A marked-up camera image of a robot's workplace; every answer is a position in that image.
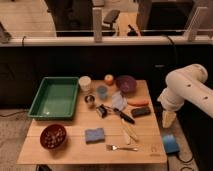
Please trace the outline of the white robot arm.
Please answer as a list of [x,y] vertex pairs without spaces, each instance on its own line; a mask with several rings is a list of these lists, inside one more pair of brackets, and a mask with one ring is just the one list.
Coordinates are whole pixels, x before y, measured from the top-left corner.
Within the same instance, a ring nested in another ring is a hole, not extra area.
[[169,128],[176,119],[176,112],[189,101],[213,118],[213,90],[205,85],[208,72],[201,64],[191,64],[169,72],[167,87],[157,101],[163,107],[162,126]]

